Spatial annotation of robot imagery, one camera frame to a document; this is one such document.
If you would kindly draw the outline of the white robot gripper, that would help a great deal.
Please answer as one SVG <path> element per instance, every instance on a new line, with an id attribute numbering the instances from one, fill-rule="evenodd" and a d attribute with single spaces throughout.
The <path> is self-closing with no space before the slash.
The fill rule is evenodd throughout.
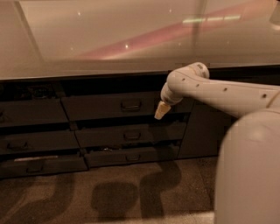
<path id="1" fill-rule="evenodd" d="M 176 86 L 167 82 L 163 85 L 160 97 L 162 101 L 158 103 L 154 115 L 157 120 L 161 120 L 170 111 L 171 106 L 180 103 L 184 98 Z"/>

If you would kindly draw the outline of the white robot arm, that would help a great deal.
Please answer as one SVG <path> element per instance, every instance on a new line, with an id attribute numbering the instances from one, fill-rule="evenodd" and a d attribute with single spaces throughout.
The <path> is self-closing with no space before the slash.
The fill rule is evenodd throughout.
<path id="1" fill-rule="evenodd" d="M 170 72 L 155 118 L 185 97 L 237 119 L 218 158 L 214 224 L 280 224 L 280 87 L 212 80 L 201 62 Z"/>

